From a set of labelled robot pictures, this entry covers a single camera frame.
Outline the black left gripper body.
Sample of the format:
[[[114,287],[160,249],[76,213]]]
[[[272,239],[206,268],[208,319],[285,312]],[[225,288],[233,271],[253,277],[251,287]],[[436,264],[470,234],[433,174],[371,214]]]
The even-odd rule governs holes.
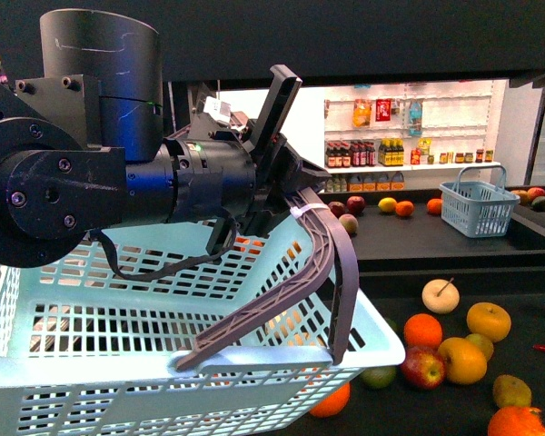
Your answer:
[[[188,138],[208,147],[207,166],[222,174],[200,198],[216,198],[235,220],[239,234],[263,237],[288,210],[285,199],[305,188],[314,192],[329,178],[302,158],[281,133],[302,80],[284,64],[271,67],[273,79],[259,116],[241,131],[202,112],[193,117]]]

